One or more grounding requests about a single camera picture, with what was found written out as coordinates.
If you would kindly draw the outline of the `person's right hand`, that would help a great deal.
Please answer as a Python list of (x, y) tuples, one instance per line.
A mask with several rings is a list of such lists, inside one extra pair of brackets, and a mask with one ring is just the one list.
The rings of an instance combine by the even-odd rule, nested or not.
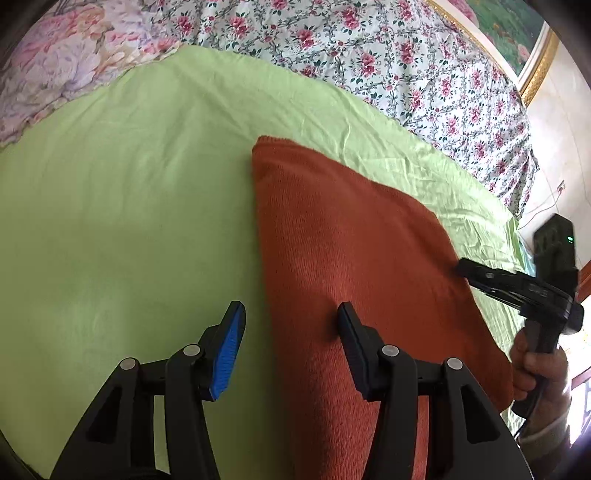
[(562, 348), (551, 354), (529, 351), (525, 329), (516, 335), (510, 350), (514, 400), (523, 401), (534, 391), (538, 379), (547, 381), (536, 409), (529, 417), (532, 433), (541, 431), (567, 413), (571, 404), (568, 360)]

